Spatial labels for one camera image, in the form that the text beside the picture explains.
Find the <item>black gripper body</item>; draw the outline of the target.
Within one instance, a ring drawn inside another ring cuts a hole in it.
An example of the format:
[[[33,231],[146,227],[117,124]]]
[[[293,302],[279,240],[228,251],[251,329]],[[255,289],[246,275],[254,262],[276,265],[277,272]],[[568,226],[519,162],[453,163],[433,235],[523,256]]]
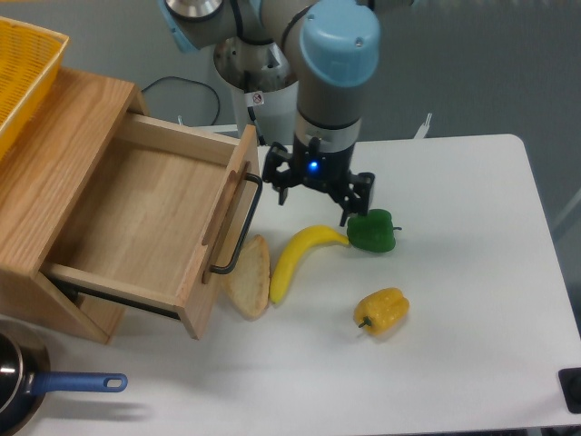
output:
[[[290,186],[298,184],[341,200],[350,192],[350,164],[355,144],[344,150],[324,153],[311,149],[299,139],[293,141],[290,159]]]

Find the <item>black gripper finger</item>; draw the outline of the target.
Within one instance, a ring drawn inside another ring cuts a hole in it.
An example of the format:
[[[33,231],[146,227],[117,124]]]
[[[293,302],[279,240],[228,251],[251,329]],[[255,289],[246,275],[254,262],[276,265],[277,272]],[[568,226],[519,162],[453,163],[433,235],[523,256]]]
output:
[[[284,205],[288,191],[295,186],[292,153],[282,144],[274,142],[266,153],[262,180],[270,183],[278,193],[278,204]]]
[[[344,227],[353,215],[366,216],[373,197],[375,182],[374,173],[357,173],[348,171],[340,182],[340,201],[342,209],[340,226]]]

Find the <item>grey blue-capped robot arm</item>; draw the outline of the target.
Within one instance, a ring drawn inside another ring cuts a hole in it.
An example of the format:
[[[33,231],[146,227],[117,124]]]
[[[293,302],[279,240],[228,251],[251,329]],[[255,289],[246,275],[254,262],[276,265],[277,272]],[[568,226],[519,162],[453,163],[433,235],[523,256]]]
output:
[[[231,38],[274,48],[298,82],[291,149],[271,142],[262,179],[285,202],[304,185],[327,194],[341,219],[365,216],[375,176],[350,170],[369,79],[379,64],[379,9],[372,1],[161,1],[184,52]]]

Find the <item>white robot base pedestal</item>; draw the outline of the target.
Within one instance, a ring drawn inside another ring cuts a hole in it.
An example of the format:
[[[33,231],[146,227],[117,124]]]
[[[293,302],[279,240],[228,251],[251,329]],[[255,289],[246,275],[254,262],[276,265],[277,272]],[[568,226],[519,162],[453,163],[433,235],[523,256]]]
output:
[[[292,144],[298,82],[281,49],[233,37],[214,46],[213,63],[230,89],[238,131],[254,124],[266,144]]]

